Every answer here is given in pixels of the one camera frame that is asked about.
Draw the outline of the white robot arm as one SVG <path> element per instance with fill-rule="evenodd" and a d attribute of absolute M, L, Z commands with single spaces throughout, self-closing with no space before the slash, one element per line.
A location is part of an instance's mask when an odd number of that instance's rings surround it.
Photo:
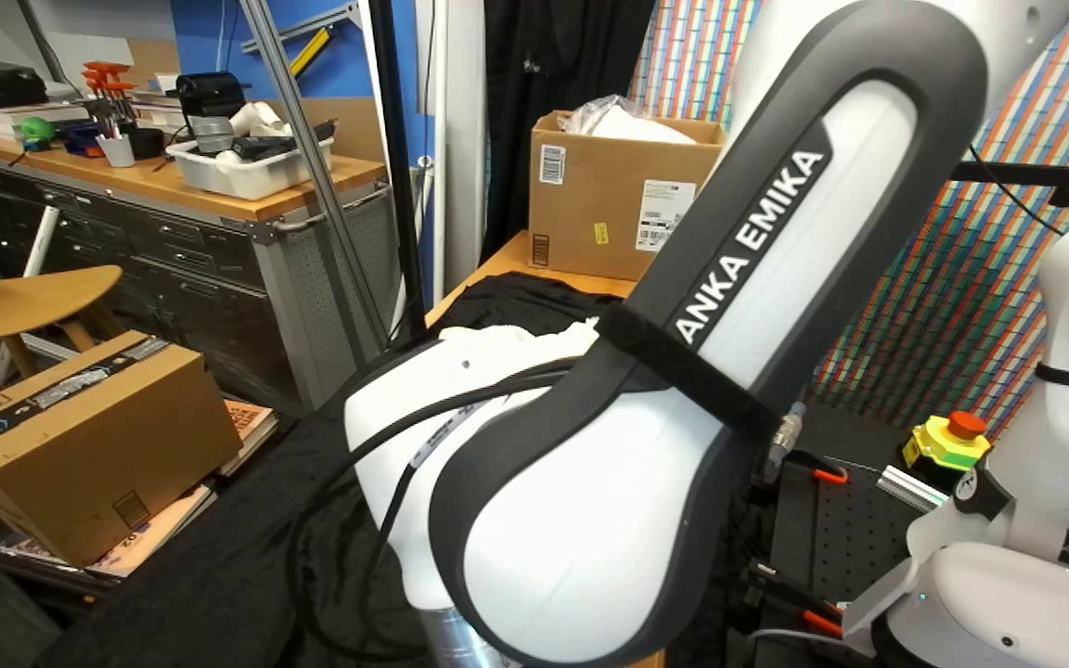
<path fill-rule="evenodd" d="M 718 528 L 843 320 L 1069 0 L 769 0 L 744 110 L 642 281 L 594 328 L 436 340 L 347 437 L 400 589 L 520 668 L 619 668 L 698 611 Z M 1011 434 L 843 607 L 843 644 L 1069 668 L 1069 231 Z"/>

